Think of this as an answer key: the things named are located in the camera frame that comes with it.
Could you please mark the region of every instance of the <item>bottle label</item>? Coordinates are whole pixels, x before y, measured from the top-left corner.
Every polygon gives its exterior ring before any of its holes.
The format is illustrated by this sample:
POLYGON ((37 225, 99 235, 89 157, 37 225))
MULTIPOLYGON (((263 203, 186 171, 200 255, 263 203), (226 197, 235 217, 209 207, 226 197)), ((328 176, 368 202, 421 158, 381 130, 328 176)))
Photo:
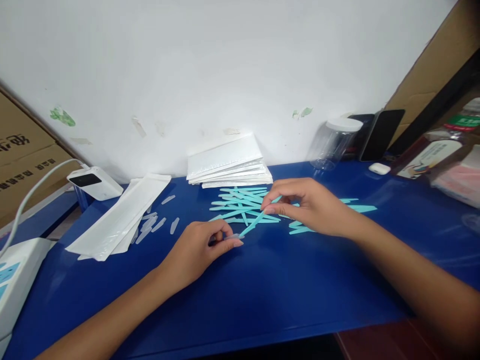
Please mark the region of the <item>bottle label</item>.
POLYGON ((408 179, 416 179, 461 147, 462 143, 455 140, 434 141, 423 149, 423 151, 410 161, 397 175, 408 179))
POLYGON ((470 132, 475 130, 477 126, 480 125, 480 117, 478 116, 466 116, 457 114, 448 120, 448 122, 443 125, 447 129, 470 132))

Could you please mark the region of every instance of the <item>hand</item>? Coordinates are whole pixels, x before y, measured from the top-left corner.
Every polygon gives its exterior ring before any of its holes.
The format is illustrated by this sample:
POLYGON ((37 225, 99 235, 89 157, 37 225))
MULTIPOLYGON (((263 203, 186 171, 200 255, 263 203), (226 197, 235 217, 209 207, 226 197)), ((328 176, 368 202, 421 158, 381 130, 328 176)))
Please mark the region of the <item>hand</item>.
POLYGON ((174 292, 197 280, 211 263, 221 255, 244 243, 238 238, 224 240, 233 235, 232 228, 225 220, 211 222, 192 222, 170 250, 159 269, 167 272, 169 284, 174 292), (214 236, 216 244, 209 246, 210 238, 214 236))
POLYGON ((277 180, 263 198, 265 214, 281 214, 318 233, 352 239, 368 218, 352 210, 312 178, 277 180), (282 195, 278 203, 271 202, 282 195), (300 206, 290 204, 300 200, 300 206))

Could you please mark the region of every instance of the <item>stain on wall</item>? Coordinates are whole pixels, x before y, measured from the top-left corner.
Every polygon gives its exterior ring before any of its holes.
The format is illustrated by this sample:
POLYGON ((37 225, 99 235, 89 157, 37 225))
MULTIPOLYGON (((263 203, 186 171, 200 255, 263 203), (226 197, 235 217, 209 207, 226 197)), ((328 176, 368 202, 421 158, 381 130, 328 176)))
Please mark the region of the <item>stain on wall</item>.
POLYGON ((223 129, 223 133, 225 135, 238 135, 240 134, 240 130, 229 127, 229 128, 223 129))
POLYGON ((293 110, 293 113, 291 114, 291 118, 299 120, 300 118, 304 118, 310 115, 313 110, 314 110, 313 107, 306 107, 301 112, 299 112, 298 110, 293 110))
POLYGON ((64 123, 69 127, 74 127, 76 125, 72 117, 60 106, 56 106, 53 110, 50 110, 50 117, 54 120, 64 123))
POLYGON ((155 121, 155 131, 162 138, 165 137, 165 124, 161 121, 155 121))
POLYGON ((140 121, 137 119, 136 116, 131 118, 131 123, 135 127, 136 131, 140 134, 142 138, 147 136, 147 133, 145 132, 142 124, 140 124, 140 121))
POLYGON ((93 145, 90 140, 85 137, 71 137, 70 140, 78 145, 93 145))

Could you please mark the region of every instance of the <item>white device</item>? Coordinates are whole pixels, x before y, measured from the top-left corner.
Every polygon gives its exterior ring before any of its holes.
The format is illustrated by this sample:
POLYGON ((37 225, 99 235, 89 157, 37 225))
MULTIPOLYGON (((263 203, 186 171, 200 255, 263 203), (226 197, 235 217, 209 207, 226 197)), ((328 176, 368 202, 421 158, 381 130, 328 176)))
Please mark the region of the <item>white device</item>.
POLYGON ((117 198, 124 192, 124 189, 98 166, 72 171, 66 178, 99 201, 117 198))
POLYGON ((0 359, 52 242, 37 237, 10 246, 0 259, 0 359))
POLYGON ((372 173, 378 174, 378 175, 385 175, 388 174, 391 170, 390 166, 383 165, 379 162, 375 162, 372 165, 368 167, 368 170, 370 170, 372 173))

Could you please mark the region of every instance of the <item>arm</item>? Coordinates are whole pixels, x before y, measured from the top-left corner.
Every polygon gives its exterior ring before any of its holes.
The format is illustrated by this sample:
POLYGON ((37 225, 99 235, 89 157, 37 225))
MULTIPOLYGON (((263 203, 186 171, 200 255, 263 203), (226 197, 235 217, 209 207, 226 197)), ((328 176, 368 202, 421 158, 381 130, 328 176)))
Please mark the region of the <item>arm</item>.
POLYGON ((384 228, 338 200, 311 178, 279 180, 261 206, 326 235, 355 242, 416 314, 455 348, 476 353, 480 346, 480 293, 384 228), (277 204, 273 199, 283 195, 277 204), (290 201, 300 199, 300 207, 290 201))
POLYGON ((37 359, 109 359, 129 334, 168 298, 197 280, 218 257, 243 245, 224 220, 193 222, 165 260, 96 315, 42 352, 37 359), (217 244, 209 247, 211 236, 217 244))

